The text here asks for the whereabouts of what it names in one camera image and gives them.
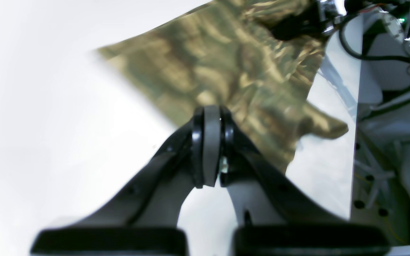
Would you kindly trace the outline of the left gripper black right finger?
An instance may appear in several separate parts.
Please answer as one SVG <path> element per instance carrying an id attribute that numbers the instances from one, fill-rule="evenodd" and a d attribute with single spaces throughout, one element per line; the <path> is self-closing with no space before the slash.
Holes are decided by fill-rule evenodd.
<path id="1" fill-rule="evenodd" d="M 319 206 L 273 167 L 221 107 L 220 176 L 236 214 L 231 256 L 384 256 L 376 227 L 356 225 Z"/>

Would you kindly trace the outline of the image left gripper black left finger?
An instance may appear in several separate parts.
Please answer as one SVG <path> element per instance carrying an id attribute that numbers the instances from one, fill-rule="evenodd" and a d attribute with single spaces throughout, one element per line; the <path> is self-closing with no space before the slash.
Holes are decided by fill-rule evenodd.
<path id="1" fill-rule="evenodd" d="M 222 116 L 199 107 L 123 188 L 93 214 L 62 228 L 44 229 L 32 255 L 187 255 L 177 228 L 194 188 L 214 187 L 219 172 Z"/>

